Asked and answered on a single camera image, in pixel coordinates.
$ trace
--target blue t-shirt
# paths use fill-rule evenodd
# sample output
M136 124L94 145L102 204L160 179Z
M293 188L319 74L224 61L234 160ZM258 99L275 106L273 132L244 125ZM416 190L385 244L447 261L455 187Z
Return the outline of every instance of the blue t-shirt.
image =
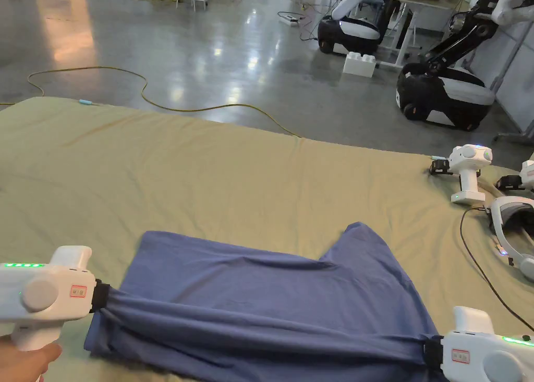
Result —
M216 382L445 380L422 346L438 332L368 226L318 261L149 231L85 348Z

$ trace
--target concrete floor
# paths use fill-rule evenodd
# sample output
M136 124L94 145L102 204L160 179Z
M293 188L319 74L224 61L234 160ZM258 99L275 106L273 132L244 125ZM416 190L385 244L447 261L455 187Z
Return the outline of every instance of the concrete floor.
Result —
M162 105L248 103L310 139L435 155L478 143L493 148L494 164L515 169L530 156L530 147L491 143L497 132L515 129L498 106L473 133L406 120L395 104L397 72L344 75L343 57L320 53L317 42L302 42L298 28L278 21L279 10L302 11L298 2L328 4L211 0L195 13L189 3L0 0L0 102L37 95L26 82L31 72L113 66L146 76L146 95ZM309 7L308 19L326 8ZM126 73L87 70L32 80L47 95L163 111L141 98L142 80ZM246 108L187 115L282 132Z

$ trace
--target human hand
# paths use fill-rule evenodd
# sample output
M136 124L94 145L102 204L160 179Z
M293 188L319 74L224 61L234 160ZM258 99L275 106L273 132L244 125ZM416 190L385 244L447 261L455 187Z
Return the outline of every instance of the human hand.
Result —
M48 364L58 359L62 348L50 343L39 350L21 352L10 335L0 337L0 381L35 382L48 370Z

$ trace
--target green light strip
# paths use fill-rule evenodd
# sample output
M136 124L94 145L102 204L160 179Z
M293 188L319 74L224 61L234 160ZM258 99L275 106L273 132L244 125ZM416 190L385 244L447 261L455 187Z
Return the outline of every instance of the green light strip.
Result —
M519 343L519 344L524 344L526 346L534 347L534 343L531 343L529 341L507 338L506 336L503 336L503 340L510 342L510 343Z
M31 264L31 263L7 263L4 267L24 267L24 268L39 268L44 267L44 264Z

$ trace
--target red label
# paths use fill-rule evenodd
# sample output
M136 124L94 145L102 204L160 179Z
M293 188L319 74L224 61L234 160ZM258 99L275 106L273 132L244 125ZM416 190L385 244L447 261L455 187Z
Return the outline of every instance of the red label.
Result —
M87 286L72 285L70 287L71 297L85 297L87 294Z
M470 362L470 355L466 350L452 349L451 358L457 363L469 364Z

